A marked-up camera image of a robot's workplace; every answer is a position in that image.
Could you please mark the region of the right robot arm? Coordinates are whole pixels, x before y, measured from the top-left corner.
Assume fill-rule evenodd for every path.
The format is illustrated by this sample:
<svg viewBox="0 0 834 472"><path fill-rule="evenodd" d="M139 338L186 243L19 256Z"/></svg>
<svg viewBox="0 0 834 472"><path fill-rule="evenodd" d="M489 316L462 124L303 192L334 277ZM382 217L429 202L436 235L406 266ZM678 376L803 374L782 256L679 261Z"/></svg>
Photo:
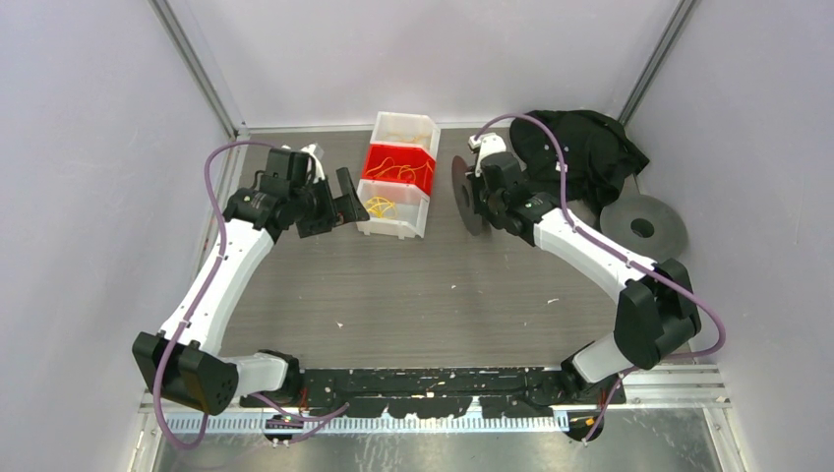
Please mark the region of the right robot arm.
<svg viewBox="0 0 834 472"><path fill-rule="evenodd" d="M680 262L656 263L604 237L558 196L528 183L512 153L493 153L476 165L457 156L451 177L471 234L492 226L519 237L569 263L615 302L613 330L561 364L562 391L570 401L588 402L602 380L627 369L654 368L700 333L696 305L682 293L691 283Z"/></svg>

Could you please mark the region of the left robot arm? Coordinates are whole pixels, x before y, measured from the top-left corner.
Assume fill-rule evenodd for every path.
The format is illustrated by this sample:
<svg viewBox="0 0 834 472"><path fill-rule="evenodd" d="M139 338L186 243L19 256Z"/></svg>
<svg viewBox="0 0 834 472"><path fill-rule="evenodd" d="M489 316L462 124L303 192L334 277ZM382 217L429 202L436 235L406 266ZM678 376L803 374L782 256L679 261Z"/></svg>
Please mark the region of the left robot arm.
<svg viewBox="0 0 834 472"><path fill-rule="evenodd" d="M265 395L288 407L301 396L298 360L275 350L222 357L232 314L256 268L279 237L296 229L307 238L347 223L369 220L349 170L335 177L335 196L312 144L300 150L271 148L256 182L242 187L219 212L218 234L178 308L156 333L141 332L132 352L159 408L168 400L217 416L237 397Z"/></svg>

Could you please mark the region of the white plastic bin near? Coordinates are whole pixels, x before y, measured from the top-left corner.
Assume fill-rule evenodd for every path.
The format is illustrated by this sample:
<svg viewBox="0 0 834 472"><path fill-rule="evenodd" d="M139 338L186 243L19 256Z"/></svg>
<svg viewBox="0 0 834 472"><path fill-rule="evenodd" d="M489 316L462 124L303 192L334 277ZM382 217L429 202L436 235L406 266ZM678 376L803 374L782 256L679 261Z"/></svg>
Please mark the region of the white plastic bin near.
<svg viewBox="0 0 834 472"><path fill-rule="evenodd" d="M370 220L357 222L365 235L424 238L430 197L413 185L361 179L357 194Z"/></svg>

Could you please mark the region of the white plastic bin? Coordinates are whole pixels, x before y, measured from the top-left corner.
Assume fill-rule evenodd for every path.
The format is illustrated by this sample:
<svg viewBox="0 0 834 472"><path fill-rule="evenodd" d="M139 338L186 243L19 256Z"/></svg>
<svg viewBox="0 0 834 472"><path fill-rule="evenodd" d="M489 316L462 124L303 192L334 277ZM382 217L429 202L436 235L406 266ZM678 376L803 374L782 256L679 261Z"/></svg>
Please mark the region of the white plastic bin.
<svg viewBox="0 0 834 472"><path fill-rule="evenodd" d="M419 148L436 160L440 137L441 128L428 115L381 111L370 144Z"/></svg>
<svg viewBox="0 0 834 472"><path fill-rule="evenodd" d="M413 185L361 179L357 194L370 220L357 222L365 235L424 238L430 197Z"/></svg>

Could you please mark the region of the red plastic bin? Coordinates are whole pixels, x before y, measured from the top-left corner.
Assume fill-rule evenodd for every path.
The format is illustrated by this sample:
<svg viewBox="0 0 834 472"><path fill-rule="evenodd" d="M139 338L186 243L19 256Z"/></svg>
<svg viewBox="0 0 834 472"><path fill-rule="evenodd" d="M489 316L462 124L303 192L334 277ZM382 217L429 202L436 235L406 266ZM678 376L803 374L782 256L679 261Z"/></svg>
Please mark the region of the red plastic bin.
<svg viewBox="0 0 834 472"><path fill-rule="evenodd" d="M415 147L370 145L361 178L413 185L431 196L436 161Z"/></svg>

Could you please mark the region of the white plastic bin far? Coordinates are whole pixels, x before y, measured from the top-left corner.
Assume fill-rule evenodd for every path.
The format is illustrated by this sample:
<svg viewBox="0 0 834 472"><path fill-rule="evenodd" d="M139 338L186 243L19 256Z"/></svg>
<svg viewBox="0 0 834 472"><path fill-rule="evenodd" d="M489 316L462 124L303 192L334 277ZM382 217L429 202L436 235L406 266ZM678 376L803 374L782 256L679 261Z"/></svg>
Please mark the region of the white plastic bin far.
<svg viewBox="0 0 834 472"><path fill-rule="evenodd" d="M370 144L419 148L436 160L440 137L441 128L428 115L381 111Z"/></svg>

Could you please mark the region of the black cloth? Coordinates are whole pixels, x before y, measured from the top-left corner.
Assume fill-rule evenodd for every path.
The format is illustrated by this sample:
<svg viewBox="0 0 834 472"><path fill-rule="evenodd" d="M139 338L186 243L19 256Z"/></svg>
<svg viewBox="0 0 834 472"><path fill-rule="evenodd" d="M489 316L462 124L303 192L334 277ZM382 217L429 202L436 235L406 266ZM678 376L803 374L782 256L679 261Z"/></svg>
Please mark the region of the black cloth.
<svg viewBox="0 0 834 472"><path fill-rule="evenodd" d="M567 167L568 201L582 200L600 210L620 197L628 177L639 174L650 163L626 136L625 128L602 113L535 110L529 115L546 125L561 145ZM545 133L533 123L514 119L509 126L509 140L525 164L530 190L558 196L558 156Z"/></svg>

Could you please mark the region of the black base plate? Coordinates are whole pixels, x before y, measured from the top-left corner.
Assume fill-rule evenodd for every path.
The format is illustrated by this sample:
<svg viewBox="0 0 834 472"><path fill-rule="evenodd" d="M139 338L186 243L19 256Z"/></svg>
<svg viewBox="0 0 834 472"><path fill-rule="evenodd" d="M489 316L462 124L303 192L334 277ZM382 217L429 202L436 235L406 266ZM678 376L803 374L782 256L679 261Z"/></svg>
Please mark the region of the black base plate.
<svg viewBox="0 0 834 472"><path fill-rule="evenodd" d="M601 407L616 375L585 383L543 367L306 369L263 396L324 416L343 405L349 418L459 418L478 406L486 419L548 417L556 406Z"/></svg>

